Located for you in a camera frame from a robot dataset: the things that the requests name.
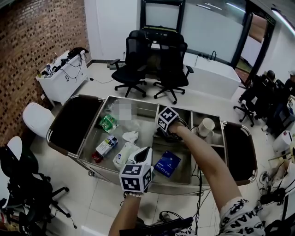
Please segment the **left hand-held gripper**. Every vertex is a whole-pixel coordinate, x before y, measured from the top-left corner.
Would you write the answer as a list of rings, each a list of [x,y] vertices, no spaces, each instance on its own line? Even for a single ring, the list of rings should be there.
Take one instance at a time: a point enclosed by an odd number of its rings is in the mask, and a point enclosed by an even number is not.
[[[121,168],[119,180],[123,191],[143,193],[153,179],[153,149],[143,147],[131,153]]]

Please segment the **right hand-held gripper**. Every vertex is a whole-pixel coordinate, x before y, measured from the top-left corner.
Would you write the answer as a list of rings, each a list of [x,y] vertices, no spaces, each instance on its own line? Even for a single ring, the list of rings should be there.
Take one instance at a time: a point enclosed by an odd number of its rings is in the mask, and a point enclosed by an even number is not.
[[[181,141],[182,138],[177,133],[169,131],[169,127],[173,124],[180,124],[181,120],[178,113],[171,107],[164,108],[157,116],[157,132],[156,134],[167,140]]]

